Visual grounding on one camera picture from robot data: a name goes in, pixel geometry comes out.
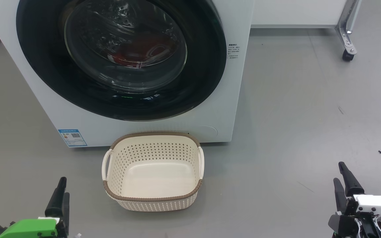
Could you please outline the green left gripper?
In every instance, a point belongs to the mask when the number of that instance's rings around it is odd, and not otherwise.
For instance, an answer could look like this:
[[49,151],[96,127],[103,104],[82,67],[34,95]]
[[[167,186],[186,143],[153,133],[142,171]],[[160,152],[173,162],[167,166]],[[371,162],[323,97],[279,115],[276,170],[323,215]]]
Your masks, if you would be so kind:
[[58,223],[63,224],[60,237],[69,235],[70,193],[65,193],[67,178],[61,177],[45,209],[46,217],[22,219],[10,225],[0,238],[56,238]]

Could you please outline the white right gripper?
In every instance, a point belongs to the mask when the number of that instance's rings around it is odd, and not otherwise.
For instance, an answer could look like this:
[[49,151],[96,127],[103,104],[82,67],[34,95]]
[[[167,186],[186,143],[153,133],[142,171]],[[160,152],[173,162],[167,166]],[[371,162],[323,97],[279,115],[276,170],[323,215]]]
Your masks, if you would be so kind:
[[365,195],[344,162],[339,162],[339,169],[345,188],[338,178],[333,179],[337,212],[329,219],[332,237],[381,238],[381,195]]

